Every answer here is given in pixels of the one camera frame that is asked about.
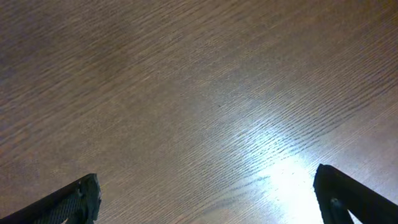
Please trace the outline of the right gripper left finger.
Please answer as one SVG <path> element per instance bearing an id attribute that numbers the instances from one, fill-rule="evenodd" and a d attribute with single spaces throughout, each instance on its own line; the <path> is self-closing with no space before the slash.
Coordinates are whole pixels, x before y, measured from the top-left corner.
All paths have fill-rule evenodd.
<path id="1" fill-rule="evenodd" d="M 96 174 L 87 174 L 1 219 L 1 224 L 91 224 L 98 218 L 101 190 Z"/>

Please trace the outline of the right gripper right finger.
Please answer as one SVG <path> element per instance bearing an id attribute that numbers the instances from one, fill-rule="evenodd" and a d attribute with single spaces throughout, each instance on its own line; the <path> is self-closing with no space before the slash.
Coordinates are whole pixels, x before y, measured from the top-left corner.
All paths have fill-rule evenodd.
<path id="1" fill-rule="evenodd" d="M 396 204 L 333 166 L 318 166 L 313 188 L 325 224 L 397 223 Z"/>

